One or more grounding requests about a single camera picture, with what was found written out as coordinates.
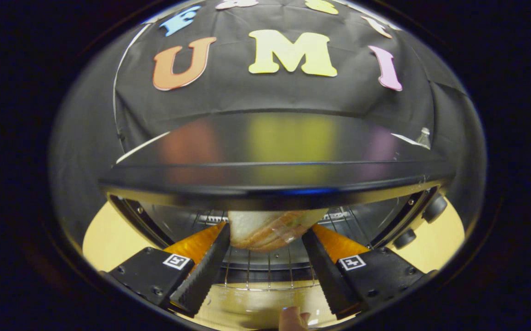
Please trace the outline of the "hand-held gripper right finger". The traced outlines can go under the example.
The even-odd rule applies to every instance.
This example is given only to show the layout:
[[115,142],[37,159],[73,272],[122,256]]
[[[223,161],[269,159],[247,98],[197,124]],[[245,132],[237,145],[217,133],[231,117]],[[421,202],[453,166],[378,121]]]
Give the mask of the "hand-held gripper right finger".
[[431,280],[387,247],[370,250],[316,224],[303,236],[312,269],[337,319],[363,314],[395,302]]

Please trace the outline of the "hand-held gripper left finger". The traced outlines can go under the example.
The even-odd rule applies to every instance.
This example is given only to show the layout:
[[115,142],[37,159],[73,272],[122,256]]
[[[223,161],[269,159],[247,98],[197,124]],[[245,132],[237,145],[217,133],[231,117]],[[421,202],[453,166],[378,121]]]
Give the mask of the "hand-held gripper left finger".
[[145,247],[102,276],[156,307],[193,318],[229,246],[230,226],[219,223],[164,250]]

